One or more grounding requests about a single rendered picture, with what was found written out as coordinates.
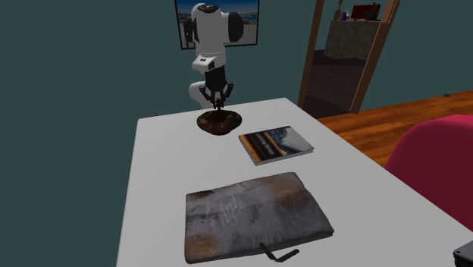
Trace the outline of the framed landscape wall picture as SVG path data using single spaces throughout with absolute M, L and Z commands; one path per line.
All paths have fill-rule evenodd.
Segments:
M 195 48 L 195 44 L 188 42 L 184 36 L 183 23 L 188 17 L 191 17 L 192 9 L 198 3 L 217 5 L 225 13 L 235 11 L 243 19 L 242 37 L 238 42 L 226 42 L 226 47 L 256 46 L 258 44 L 259 0 L 174 0 L 182 50 Z

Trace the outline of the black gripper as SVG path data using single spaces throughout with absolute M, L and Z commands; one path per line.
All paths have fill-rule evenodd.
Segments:
M 207 94 L 206 87 L 211 91 L 210 95 Z M 223 108 L 224 103 L 233 91 L 233 87 L 232 82 L 227 82 L 225 67 L 219 67 L 205 72 L 205 85 L 199 87 L 199 92 L 206 101 L 212 104 L 213 108 L 216 108 L 214 92 L 218 92 L 217 108 Z

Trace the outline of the dark brown bowl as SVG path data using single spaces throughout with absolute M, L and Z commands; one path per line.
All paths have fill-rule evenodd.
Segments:
M 200 115 L 196 123 L 198 127 L 210 134 L 222 136 L 230 133 L 242 124 L 242 117 L 229 110 L 213 110 Z

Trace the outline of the stone-patterned cabinet with ornaments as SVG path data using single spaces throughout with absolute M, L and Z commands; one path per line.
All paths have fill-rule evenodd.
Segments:
M 368 11 L 370 11 L 374 3 L 380 5 L 376 21 L 364 18 L 356 21 L 352 19 L 353 9 L 356 5 L 367 5 Z M 357 58 L 366 61 L 386 3 L 387 0 L 343 0 L 341 11 L 348 11 L 349 17 L 345 20 L 330 22 L 324 55 L 335 59 Z

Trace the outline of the orange and grey book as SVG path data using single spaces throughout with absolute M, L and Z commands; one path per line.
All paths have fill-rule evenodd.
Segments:
M 291 126 L 246 133 L 239 135 L 239 140 L 256 166 L 309 154 L 315 149 Z

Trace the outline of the black flat device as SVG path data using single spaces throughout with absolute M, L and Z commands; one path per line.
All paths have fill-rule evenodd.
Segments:
M 473 240 L 453 251 L 455 267 L 473 267 Z

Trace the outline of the grey worn laptop sleeve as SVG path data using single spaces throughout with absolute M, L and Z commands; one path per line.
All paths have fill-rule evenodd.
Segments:
M 331 237 L 334 229 L 294 172 L 186 195 L 187 263 L 261 254 Z

